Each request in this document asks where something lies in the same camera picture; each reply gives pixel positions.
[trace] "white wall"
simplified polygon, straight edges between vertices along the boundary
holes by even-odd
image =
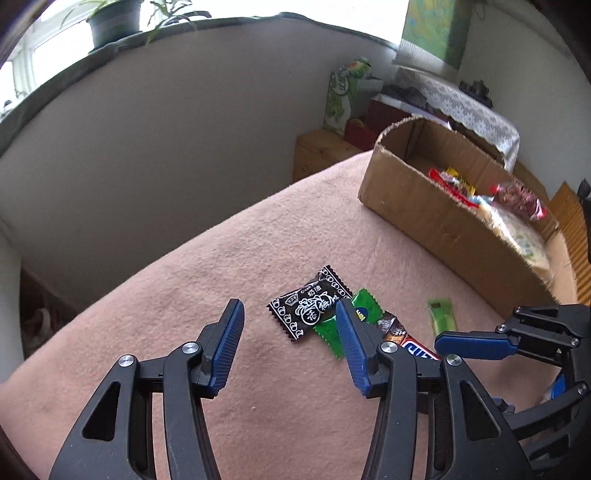
[[[519,2],[556,34],[531,4]],[[576,189],[583,177],[591,180],[591,85],[573,57],[500,10],[485,9],[484,21],[472,15],[458,80],[484,80],[494,110],[519,130],[519,160],[550,196],[563,181]]]
[[[23,362],[18,292],[21,257],[0,233],[0,383]]]
[[[291,183],[330,71],[395,52],[299,20],[175,35],[121,53],[41,111],[0,158],[0,216],[46,287],[85,307]]]

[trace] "pink blanket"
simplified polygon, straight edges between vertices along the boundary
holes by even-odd
[[[0,389],[0,424],[40,479],[121,355],[167,355],[217,321],[231,297],[244,302],[244,333],[228,386],[203,402],[222,478],[359,479],[378,400],[361,396],[346,361],[318,336],[290,342],[267,303],[329,263],[427,346],[429,297],[451,297],[461,330],[501,322],[442,263],[359,203],[368,160],[353,157],[199,235],[82,313],[22,365]],[[534,404],[554,377],[552,368],[525,358],[470,364],[491,394],[518,409]],[[154,436],[163,479],[160,400]],[[426,425],[420,416],[416,478],[424,477]]]

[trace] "wooden headboard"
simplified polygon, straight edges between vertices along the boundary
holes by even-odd
[[[591,264],[589,263],[587,226],[577,194],[565,182],[550,201],[550,210],[560,223],[577,280],[579,303],[591,306]]]

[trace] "wooden nightstand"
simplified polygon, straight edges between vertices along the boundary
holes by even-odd
[[[328,130],[300,135],[295,144],[294,183],[361,153],[361,150]]]

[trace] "metal screw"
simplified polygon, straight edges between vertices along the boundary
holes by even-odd
[[[447,357],[445,357],[445,360],[452,367],[457,367],[458,365],[462,364],[461,357],[457,356],[455,353],[450,353]]]
[[[380,348],[386,353],[394,353],[396,350],[398,350],[398,345],[396,345],[394,342],[384,342],[382,345],[380,345]]]
[[[187,342],[183,345],[183,353],[195,353],[199,350],[199,344],[195,342]]]
[[[131,364],[133,364],[134,361],[134,357],[132,357],[131,355],[124,355],[121,358],[119,358],[119,361],[117,363],[120,367],[128,367]]]

